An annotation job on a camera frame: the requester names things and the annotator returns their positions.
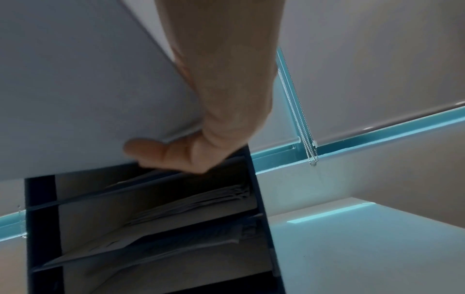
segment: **document organizer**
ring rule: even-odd
[[[30,294],[284,293],[248,147],[204,175],[30,178],[26,221]]]

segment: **finger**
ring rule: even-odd
[[[124,152],[143,167],[204,173],[239,148],[217,147],[197,132],[169,144],[133,139],[124,145]]]

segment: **skin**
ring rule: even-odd
[[[247,144],[272,108],[284,0],[156,0],[175,63],[205,111],[202,130],[130,140],[143,167],[204,173]]]

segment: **hand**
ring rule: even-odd
[[[271,112],[283,1],[160,0],[157,7],[205,117],[193,135],[170,144],[134,139],[124,151],[142,167],[203,173],[246,145]]]

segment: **file organizer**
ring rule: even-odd
[[[247,200],[143,223],[135,230],[140,234],[124,225],[137,212],[239,183],[249,186]],[[284,293],[248,147],[204,175],[125,165],[30,178],[25,185],[30,294]],[[130,251],[252,222],[262,233],[237,244],[95,271]],[[117,242],[102,243],[118,233]],[[88,250],[99,242],[102,248]]]

